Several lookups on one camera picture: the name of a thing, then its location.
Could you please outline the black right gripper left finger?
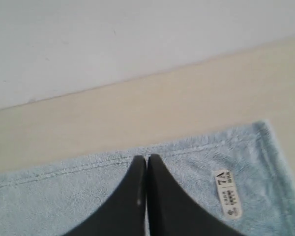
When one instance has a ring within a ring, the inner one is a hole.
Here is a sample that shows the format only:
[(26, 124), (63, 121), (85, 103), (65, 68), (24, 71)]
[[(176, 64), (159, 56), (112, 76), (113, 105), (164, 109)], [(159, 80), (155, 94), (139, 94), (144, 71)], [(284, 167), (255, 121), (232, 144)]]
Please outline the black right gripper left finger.
[(124, 178), (110, 197), (66, 236), (144, 236), (147, 165), (134, 156)]

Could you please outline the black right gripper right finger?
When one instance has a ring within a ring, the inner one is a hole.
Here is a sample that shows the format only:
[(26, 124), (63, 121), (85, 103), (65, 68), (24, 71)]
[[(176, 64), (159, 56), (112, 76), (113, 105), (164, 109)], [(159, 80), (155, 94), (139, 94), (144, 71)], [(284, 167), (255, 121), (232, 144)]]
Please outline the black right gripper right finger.
[(147, 162), (147, 214), (151, 236), (242, 235), (199, 206), (158, 154)]

